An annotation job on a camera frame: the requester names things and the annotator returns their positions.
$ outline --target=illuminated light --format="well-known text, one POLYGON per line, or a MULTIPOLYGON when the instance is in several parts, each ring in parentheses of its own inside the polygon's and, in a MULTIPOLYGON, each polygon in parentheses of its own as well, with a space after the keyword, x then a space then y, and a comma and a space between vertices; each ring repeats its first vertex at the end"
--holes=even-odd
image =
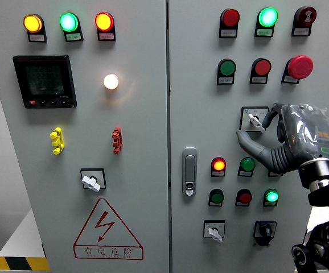
POLYGON ((72 32, 79 26, 79 20, 73 13, 64 13, 61 15, 60 24, 64 31, 72 32))
POLYGON ((100 31, 109 31, 114 26, 114 18, 110 13, 99 13, 95 17, 95 25, 100 31))
POLYGON ((222 161, 215 162, 215 164, 214 164, 214 169, 215 170, 221 171, 224 168, 225 168, 225 163, 224 162, 222 162, 222 161))
POLYGON ((268 202, 276 202, 278 198, 278 192, 275 189, 266 191, 266 199, 268 202))
POLYGON ((23 25, 30 33, 39 32, 42 27, 42 19, 36 14, 28 14, 23 19, 23 25))
POLYGON ((214 169, 214 171, 220 172, 225 170, 227 164, 224 158, 214 158, 211 161, 211 166, 214 169))
POLYGON ((267 7, 263 9, 258 16, 258 21, 264 27, 273 26, 274 24, 276 24, 277 19, 277 10, 273 7, 267 7))
POLYGON ((118 87, 119 79, 114 74, 109 74, 104 78, 104 85, 106 88, 113 90, 118 87))

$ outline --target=green push button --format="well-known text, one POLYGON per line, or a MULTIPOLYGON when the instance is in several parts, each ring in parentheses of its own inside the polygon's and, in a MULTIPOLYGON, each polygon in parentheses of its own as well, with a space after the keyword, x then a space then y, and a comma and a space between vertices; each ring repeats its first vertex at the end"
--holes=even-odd
POLYGON ((212 197, 211 197, 211 201, 215 204, 219 204, 221 202, 224 201, 224 196, 219 194, 219 193, 215 193, 212 197))
POLYGON ((329 155, 329 148, 328 147, 322 147, 321 150, 322 150, 322 152, 324 154, 328 154, 329 155))
POLYGON ((256 163, 253 158, 245 158, 240 162, 240 167, 246 172, 251 172, 256 167, 256 163))
POLYGON ((229 60, 223 62, 220 66, 220 72, 225 76, 233 74, 235 72, 235 63, 229 60))

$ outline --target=red terminal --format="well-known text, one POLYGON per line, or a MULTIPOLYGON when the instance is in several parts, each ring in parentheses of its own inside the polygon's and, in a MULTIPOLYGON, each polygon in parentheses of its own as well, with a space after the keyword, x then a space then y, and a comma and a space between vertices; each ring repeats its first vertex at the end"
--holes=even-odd
POLYGON ((116 127, 114 129, 112 138, 113 138, 113 147, 115 147, 114 154, 117 155, 123 149, 123 139, 121 135, 121 129, 119 127, 116 127))
POLYGON ((221 15, 221 21, 227 26, 227 27, 234 27, 238 24, 240 19, 239 12, 234 9, 227 9, 224 10, 221 15))
POLYGON ((256 66, 254 67, 256 73, 260 76, 267 75, 271 71, 271 63, 269 60, 262 59, 257 62, 256 66))
POLYGON ((302 27, 310 27, 316 20, 316 10, 313 7, 301 7, 295 13, 295 20, 302 27))
POLYGON ((292 78, 301 80, 311 74, 314 68, 312 59, 306 55, 298 55, 289 61, 287 71, 292 78))

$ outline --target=high voltage warning sign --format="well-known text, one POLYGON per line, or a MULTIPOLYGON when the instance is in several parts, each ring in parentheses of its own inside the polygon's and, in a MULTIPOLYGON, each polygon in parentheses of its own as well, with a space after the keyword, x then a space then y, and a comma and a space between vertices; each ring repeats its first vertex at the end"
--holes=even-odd
POLYGON ((73 245, 77 259, 143 260, 143 247, 104 198, 96 202, 73 245))

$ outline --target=red push button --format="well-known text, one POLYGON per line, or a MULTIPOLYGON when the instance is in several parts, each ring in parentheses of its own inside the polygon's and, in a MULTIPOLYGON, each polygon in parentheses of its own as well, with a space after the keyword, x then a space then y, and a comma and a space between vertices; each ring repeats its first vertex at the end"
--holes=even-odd
POLYGON ((234 27, 238 24, 240 15, 237 10, 227 9, 223 12, 221 19, 227 27, 234 27))
POLYGON ((311 74, 314 68, 312 59, 306 55, 299 55, 291 59, 287 71, 292 78, 301 80, 311 74))
POLYGON ((271 63, 269 62, 269 60, 260 60, 259 62, 257 62, 256 66, 254 67, 254 70, 258 75, 264 76, 271 71, 271 63))
POLYGON ((316 20, 316 10, 313 7, 301 7, 296 11, 295 20, 302 27, 310 27, 316 20))
POLYGON ((244 193, 239 197, 239 202, 241 202, 242 204, 248 204, 250 203, 252 200, 252 195, 249 193, 244 193))

